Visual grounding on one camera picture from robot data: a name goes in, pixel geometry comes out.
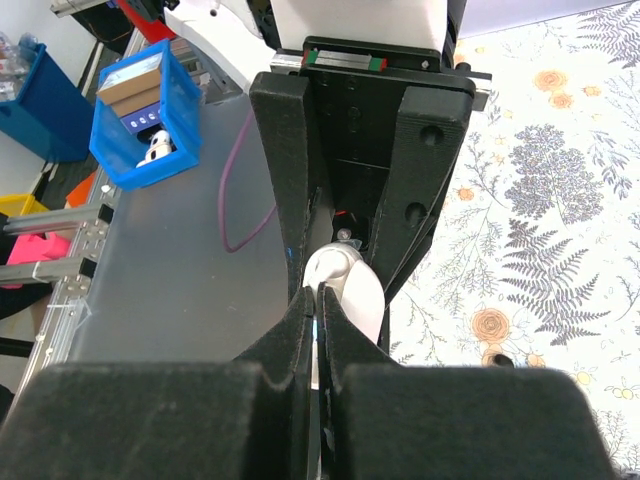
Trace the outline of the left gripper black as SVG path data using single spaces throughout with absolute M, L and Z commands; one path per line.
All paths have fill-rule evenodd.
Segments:
M 452 50 L 309 37 L 292 70 L 258 74 L 250 101 L 283 241 L 288 296 L 350 229 L 387 300 L 430 248 L 487 73 Z

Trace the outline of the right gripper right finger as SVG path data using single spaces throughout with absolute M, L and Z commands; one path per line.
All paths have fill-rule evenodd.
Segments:
M 405 367 L 318 293 L 328 479 L 612 479 L 585 396 L 552 369 Z

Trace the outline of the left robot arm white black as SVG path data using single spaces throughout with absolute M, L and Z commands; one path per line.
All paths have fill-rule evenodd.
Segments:
M 462 1 L 167 1 L 250 98 L 291 290 L 340 212 L 392 299 L 429 250 L 491 78 L 456 64 Z

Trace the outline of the white earbud charging case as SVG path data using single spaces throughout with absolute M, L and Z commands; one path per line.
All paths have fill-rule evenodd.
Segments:
M 318 249 L 307 261 L 303 286 L 318 292 L 331 287 L 347 318 L 373 343 L 379 338 L 385 311 L 382 285 L 361 254 L 346 242 Z

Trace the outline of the cardboard box in bin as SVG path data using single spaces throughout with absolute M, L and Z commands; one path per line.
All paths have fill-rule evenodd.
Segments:
M 124 117 L 159 101 L 162 80 L 162 53 L 143 58 L 109 73 L 97 96 L 119 117 Z

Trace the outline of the dark blue storage bin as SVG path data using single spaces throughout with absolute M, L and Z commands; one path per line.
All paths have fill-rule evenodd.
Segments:
M 94 106 L 44 44 L 35 53 L 18 96 L 1 104 L 1 131 L 47 162 L 83 161 L 89 154 Z

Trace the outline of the yellow bin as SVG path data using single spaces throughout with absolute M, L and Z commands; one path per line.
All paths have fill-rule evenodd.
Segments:
M 0 212 L 7 217 L 47 212 L 48 208 L 32 194 L 6 195 L 0 198 Z

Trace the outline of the pink cloth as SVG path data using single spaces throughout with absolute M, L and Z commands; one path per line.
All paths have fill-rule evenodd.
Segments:
M 7 265 L 45 262 L 68 255 L 71 242 L 58 234 L 24 234 L 14 243 Z

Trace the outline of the floral table cloth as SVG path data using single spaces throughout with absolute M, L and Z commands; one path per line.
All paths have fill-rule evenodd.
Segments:
M 492 75 L 433 245 L 391 305 L 392 357 L 567 374 L 639 475 L 639 5 L 461 40 Z

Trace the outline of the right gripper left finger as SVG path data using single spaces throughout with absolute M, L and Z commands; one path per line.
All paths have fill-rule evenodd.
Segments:
M 312 313 L 307 288 L 225 363 L 62 363 L 1 430 L 5 479 L 303 479 Z

